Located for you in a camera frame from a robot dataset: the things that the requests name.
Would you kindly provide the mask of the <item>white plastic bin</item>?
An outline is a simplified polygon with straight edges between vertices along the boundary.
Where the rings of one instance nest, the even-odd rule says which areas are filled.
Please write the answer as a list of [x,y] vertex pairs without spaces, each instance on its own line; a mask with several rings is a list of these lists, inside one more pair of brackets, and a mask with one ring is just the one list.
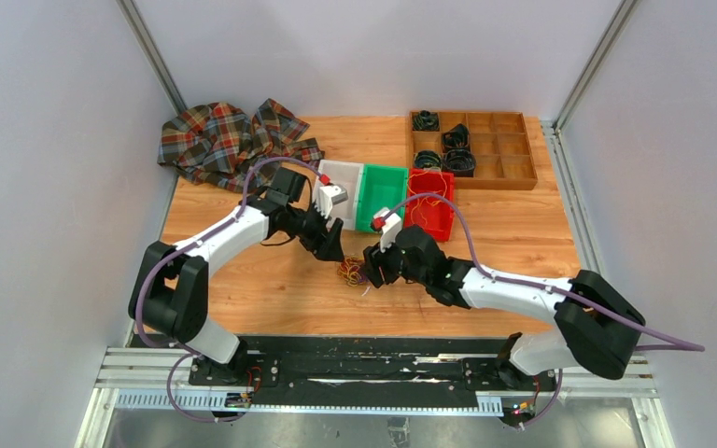
[[339,218],[344,230],[357,228],[358,195],[364,174],[362,163],[322,160],[321,177],[316,179],[314,200],[318,212],[327,218],[330,228]]

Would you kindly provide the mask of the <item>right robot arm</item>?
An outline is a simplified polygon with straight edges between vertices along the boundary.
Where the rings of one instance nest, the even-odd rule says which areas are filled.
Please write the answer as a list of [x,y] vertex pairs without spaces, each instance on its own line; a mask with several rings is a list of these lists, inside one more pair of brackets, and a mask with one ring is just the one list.
[[600,274],[539,278],[493,270],[448,257],[418,226],[383,237],[363,251],[362,270],[376,287],[402,278],[436,302],[464,309],[496,309],[552,325],[552,330],[509,336],[496,374],[518,389],[541,372],[581,367],[608,380],[623,377],[646,321]]

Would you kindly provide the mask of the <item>plaid flannel shirt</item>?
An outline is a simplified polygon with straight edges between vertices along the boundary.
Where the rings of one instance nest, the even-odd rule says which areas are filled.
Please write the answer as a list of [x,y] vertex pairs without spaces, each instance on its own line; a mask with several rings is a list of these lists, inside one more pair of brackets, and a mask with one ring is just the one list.
[[226,102],[196,105],[162,125],[157,163],[194,185],[240,192],[258,162],[288,157],[318,165],[325,152],[303,136],[308,129],[274,99],[252,116]]

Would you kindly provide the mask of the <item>red plastic bin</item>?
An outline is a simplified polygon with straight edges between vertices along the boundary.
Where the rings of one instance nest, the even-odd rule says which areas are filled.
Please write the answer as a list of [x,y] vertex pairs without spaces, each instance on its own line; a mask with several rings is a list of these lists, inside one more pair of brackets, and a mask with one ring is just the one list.
[[[454,199],[455,179],[452,173],[413,169],[408,180],[408,193],[435,193],[448,201]],[[454,211],[440,200],[430,197],[415,199],[405,205],[404,226],[418,225],[437,242],[447,242],[452,233]]]

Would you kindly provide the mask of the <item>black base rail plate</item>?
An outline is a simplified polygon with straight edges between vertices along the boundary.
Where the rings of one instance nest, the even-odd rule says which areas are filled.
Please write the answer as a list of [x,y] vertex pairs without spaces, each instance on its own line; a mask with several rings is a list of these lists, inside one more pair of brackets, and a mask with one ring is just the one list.
[[245,336],[242,371],[189,358],[165,378],[165,393],[207,387],[247,393],[254,407],[403,409],[478,407],[479,393],[532,398],[555,390],[551,371],[535,377],[499,361],[506,342],[490,339]]

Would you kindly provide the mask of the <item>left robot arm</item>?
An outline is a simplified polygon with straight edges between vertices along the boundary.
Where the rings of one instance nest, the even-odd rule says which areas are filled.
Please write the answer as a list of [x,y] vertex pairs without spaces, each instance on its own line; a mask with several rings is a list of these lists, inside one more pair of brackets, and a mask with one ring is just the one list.
[[136,326],[153,329],[200,357],[205,373],[223,384],[241,384],[248,374],[247,343],[210,317],[210,278],[241,252],[278,232],[300,241],[318,260],[343,260],[343,221],[331,212],[347,201],[348,194],[326,175],[316,178],[320,185],[311,189],[304,209],[294,204],[308,177],[280,168],[270,185],[247,194],[206,230],[173,245],[149,245],[128,304]]

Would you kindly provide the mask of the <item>green plastic bin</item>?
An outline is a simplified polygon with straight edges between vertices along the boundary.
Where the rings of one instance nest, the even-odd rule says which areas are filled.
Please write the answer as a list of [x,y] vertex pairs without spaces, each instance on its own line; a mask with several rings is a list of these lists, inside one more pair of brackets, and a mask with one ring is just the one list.
[[355,230],[373,232],[373,216],[391,209],[407,197],[409,170],[404,167],[365,164],[358,189]]

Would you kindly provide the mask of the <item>wooden compartment tray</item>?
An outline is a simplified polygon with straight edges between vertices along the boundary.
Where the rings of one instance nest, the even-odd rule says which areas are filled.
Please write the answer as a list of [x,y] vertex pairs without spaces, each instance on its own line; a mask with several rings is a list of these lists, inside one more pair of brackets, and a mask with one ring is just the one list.
[[463,189],[531,190],[538,183],[520,112],[421,109],[409,113],[407,125],[413,169],[452,173]]

